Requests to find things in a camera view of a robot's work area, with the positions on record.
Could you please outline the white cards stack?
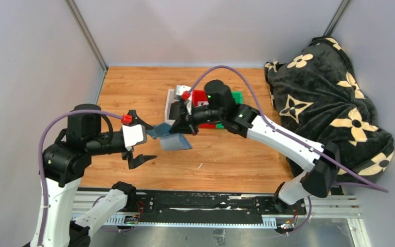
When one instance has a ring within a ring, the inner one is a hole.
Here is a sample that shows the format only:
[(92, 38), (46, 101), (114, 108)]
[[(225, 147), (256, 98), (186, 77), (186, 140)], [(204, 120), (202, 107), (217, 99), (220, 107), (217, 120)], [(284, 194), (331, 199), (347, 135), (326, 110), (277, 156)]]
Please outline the white cards stack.
[(208, 105), (207, 101), (199, 101), (198, 106)]

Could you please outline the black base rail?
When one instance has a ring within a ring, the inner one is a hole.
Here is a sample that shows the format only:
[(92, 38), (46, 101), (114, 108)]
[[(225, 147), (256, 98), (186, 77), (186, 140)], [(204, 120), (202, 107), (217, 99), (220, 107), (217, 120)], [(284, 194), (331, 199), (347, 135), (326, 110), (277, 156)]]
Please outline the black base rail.
[(134, 204), (118, 214), (135, 216), (141, 225), (276, 228), (276, 222), (307, 214), (301, 199), (286, 208), (272, 194), (139, 190)]

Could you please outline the aluminium frame post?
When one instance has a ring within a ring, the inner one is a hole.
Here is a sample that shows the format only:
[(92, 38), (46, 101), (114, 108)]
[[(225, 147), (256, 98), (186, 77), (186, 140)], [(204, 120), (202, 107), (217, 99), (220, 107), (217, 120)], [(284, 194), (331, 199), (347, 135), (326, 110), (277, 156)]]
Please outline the aluminium frame post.
[(349, 8), (352, 0), (341, 0), (337, 10), (333, 14), (331, 20), (329, 21), (323, 36), (331, 36), (336, 29), (337, 25), (339, 24), (340, 20), (343, 18), (345, 12)]
[(106, 74), (108, 70), (108, 66), (106, 64), (106, 61), (101, 54), (101, 51), (96, 44), (95, 39), (93, 38), (86, 21), (84, 20), (84, 17), (82, 16), (82, 13), (80, 12), (78, 5), (75, 0), (64, 0), (66, 3), (69, 11), (71, 12), (73, 18), (75, 19), (83, 37), (85, 38), (89, 48), (91, 49), (93, 55), (95, 56), (99, 66), (101, 67), (102, 71)]

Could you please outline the blue card holder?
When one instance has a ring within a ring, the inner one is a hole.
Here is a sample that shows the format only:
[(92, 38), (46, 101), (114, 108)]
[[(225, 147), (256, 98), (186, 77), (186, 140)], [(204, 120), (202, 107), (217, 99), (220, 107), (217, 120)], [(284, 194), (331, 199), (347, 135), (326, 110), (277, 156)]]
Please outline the blue card holder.
[(163, 122), (155, 125), (151, 130), (146, 130), (146, 133), (153, 139), (159, 139), (160, 146), (164, 151), (181, 151), (192, 149), (192, 145), (187, 141), (183, 134), (171, 134), (169, 132), (171, 127), (172, 126), (170, 124)]

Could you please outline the left aluminium frame post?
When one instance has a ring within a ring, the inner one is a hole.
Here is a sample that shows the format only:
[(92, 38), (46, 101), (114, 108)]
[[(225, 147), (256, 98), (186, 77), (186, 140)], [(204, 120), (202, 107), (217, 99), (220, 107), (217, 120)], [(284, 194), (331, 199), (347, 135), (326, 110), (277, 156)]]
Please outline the left aluminium frame post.
[(93, 55), (95, 56), (99, 66), (101, 67), (102, 71), (106, 74), (108, 70), (108, 66), (106, 64), (106, 61), (101, 54), (101, 51), (96, 44), (95, 39), (93, 38), (86, 21), (84, 20), (84, 17), (82, 16), (82, 13), (80, 12), (78, 5), (75, 0), (64, 0), (66, 3), (69, 11), (71, 12), (73, 18), (75, 19), (83, 37), (85, 38), (89, 48), (91, 49)]

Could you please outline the right aluminium frame post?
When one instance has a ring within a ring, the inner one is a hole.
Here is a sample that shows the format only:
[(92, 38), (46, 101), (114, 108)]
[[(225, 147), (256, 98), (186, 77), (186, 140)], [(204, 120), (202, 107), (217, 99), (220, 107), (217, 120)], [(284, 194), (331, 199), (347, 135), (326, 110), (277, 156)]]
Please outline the right aluminium frame post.
[(333, 14), (331, 20), (329, 21), (323, 36), (331, 36), (336, 29), (337, 25), (339, 24), (340, 20), (343, 18), (345, 12), (349, 8), (352, 0), (341, 0), (337, 10)]

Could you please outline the green plastic bin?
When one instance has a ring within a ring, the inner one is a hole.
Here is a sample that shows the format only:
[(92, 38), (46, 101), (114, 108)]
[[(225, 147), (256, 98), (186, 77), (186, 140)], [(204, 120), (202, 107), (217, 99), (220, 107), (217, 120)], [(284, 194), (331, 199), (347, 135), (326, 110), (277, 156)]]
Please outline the green plastic bin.
[[(232, 91), (232, 96), (235, 100), (235, 103), (237, 104), (242, 104), (243, 103), (243, 94), (240, 91)], [(217, 129), (222, 129), (223, 128), (223, 124), (220, 122), (218, 124), (216, 124), (216, 128)]]

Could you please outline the red plastic bin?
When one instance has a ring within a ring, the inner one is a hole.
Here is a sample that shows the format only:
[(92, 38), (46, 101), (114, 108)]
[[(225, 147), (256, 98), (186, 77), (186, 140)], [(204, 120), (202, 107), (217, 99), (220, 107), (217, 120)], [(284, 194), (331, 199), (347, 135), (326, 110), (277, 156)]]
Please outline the red plastic bin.
[[(192, 102), (195, 107), (208, 104), (207, 95), (204, 90), (194, 90), (192, 93)], [(199, 125), (200, 128), (216, 129), (216, 123), (203, 123)]]

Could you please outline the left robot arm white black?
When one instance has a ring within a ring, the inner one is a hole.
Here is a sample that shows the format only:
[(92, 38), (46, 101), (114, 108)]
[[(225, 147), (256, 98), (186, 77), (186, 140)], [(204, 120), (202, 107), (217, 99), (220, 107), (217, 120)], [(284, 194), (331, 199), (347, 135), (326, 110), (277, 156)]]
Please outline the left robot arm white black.
[(67, 127), (52, 145), (39, 143), (39, 174), (42, 198), (38, 223), (29, 246), (89, 246), (94, 234), (118, 211), (132, 213), (133, 222), (145, 211), (136, 188), (125, 182), (115, 183), (109, 192), (95, 201), (83, 216), (72, 219), (73, 203), (84, 172), (93, 156), (119, 153), (130, 169), (152, 159), (133, 155), (134, 147), (146, 143), (152, 125), (136, 111), (120, 116), (121, 129), (114, 131), (114, 114), (95, 104), (80, 104), (62, 115)]

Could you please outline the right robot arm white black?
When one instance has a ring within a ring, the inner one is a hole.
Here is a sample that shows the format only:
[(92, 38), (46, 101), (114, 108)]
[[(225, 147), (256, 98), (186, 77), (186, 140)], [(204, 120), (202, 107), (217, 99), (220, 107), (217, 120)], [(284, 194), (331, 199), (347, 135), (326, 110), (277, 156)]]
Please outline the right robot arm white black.
[(236, 103), (230, 87), (220, 80), (204, 86), (207, 105), (195, 107), (189, 90), (183, 85), (175, 89), (177, 118), (170, 133), (196, 135), (199, 125), (221, 122), (228, 132), (266, 144), (294, 161), (303, 171), (282, 183), (273, 196), (273, 208), (280, 215), (289, 213), (305, 197), (328, 196), (338, 173), (337, 166), (328, 159), (340, 160), (335, 143), (314, 142), (274, 124), (257, 109)]

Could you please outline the black floral blanket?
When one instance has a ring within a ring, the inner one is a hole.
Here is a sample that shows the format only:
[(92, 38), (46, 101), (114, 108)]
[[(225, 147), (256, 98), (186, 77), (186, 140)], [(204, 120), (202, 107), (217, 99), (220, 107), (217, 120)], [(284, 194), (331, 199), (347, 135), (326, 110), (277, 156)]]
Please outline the black floral blanket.
[(281, 125), (340, 150), (339, 183), (357, 175), (376, 183), (394, 154), (392, 135), (378, 124), (372, 100), (362, 92), (352, 62), (333, 37), (316, 37), (289, 62), (267, 62), (266, 83)]

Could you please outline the white plastic bin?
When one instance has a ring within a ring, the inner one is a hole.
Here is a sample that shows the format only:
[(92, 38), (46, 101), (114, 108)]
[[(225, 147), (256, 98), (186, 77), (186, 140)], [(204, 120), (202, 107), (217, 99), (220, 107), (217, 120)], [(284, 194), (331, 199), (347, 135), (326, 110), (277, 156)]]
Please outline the white plastic bin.
[(165, 122), (173, 125), (174, 122), (179, 118), (180, 115), (180, 104), (179, 98), (182, 95), (183, 90), (180, 86), (175, 89), (169, 89), (167, 93), (167, 100), (165, 105)]

